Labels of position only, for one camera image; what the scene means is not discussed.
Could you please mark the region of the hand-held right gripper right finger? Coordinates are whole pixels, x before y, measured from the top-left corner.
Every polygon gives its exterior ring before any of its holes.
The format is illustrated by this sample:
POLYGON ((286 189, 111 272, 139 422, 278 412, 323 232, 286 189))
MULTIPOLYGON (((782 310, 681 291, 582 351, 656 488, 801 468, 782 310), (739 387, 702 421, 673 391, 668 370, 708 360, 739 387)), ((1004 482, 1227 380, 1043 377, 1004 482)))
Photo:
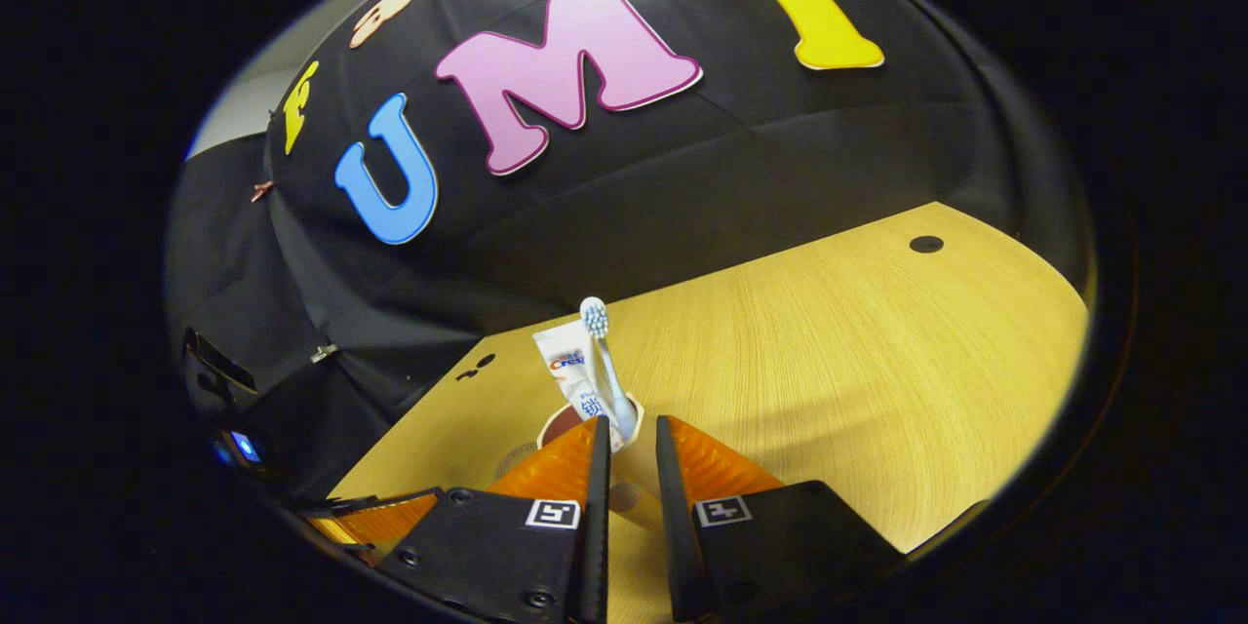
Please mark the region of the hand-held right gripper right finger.
POLYGON ((676 622, 812 623, 909 562, 825 483, 786 485, 676 416, 655 456, 676 622))

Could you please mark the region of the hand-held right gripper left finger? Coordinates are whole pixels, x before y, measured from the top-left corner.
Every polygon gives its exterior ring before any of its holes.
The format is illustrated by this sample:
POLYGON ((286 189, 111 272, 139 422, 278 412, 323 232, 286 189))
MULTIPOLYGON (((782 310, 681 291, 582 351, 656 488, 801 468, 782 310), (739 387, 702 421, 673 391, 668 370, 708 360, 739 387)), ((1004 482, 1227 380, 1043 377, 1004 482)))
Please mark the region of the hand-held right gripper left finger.
POLYGON ((535 456, 565 462, 569 498, 454 487, 377 572, 467 623, 605 623, 609 421, 584 421, 535 456))

